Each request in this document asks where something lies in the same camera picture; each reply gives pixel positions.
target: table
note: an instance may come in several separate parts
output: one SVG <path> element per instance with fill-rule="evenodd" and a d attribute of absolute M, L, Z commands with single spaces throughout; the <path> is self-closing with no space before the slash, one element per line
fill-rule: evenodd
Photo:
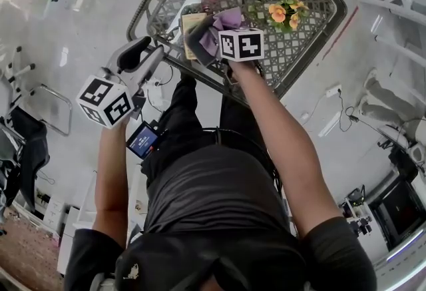
<path fill-rule="evenodd" d="M 164 60 L 181 71 L 192 75 L 213 89 L 244 102 L 232 95 L 223 85 L 221 65 L 208 67 L 211 75 L 191 65 L 185 58 L 183 37 L 178 27 L 180 12 L 189 0 L 142 0 L 127 29 L 128 40 L 137 38 L 136 28 L 143 15 L 147 18 L 147 33 L 154 43 L 168 48 Z M 200 11 L 218 13 L 225 9 L 240 7 L 243 24 L 263 29 L 265 33 L 265 59 L 263 66 L 267 83 L 281 98 L 304 72 L 313 58 L 325 45 L 347 13 L 343 0 L 302 0 L 310 8 L 310 16 L 297 31 L 281 33 L 266 22 L 268 6 L 278 0 L 192 0 L 199 2 Z"/>

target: cube with marker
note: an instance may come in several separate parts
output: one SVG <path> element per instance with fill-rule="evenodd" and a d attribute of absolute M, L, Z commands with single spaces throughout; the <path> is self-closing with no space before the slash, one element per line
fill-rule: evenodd
<path fill-rule="evenodd" d="M 106 79 L 90 76 L 77 96 L 87 118 L 112 129 L 129 115 L 134 105 L 128 88 Z"/>
<path fill-rule="evenodd" d="M 265 57 L 264 32 L 257 28 L 219 32 L 220 56 L 232 61 Z"/>

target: potted plant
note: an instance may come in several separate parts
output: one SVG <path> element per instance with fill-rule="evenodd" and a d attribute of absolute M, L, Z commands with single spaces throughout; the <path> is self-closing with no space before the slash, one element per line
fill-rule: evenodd
<path fill-rule="evenodd" d="M 300 0 L 281 0 L 269 6 L 268 23 L 283 33 L 295 31 L 309 15 L 309 8 Z"/>

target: small screen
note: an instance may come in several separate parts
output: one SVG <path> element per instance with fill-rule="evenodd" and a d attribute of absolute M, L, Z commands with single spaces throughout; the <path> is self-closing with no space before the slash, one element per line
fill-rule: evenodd
<path fill-rule="evenodd" d="M 131 142 L 129 148 L 131 148 L 140 158 L 143 158 L 156 139 L 157 135 L 149 128 L 144 127 L 133 142 Z"/>

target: forearm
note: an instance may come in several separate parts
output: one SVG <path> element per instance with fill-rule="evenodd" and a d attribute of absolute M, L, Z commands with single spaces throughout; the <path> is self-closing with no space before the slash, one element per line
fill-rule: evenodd
<path fill-rule="evenodd" d="M 298 230 L 304 236 L 323 221 L 339 216 L 339 210 L 324 182 L 308 134 L 257 73 L 243 74 L 240 84 L 281 176 Z"/>
<path fill-rule="evenodd" d="M 126 126 L 103 129 L 95 189 L 97 211 L 127 213 Z"/>

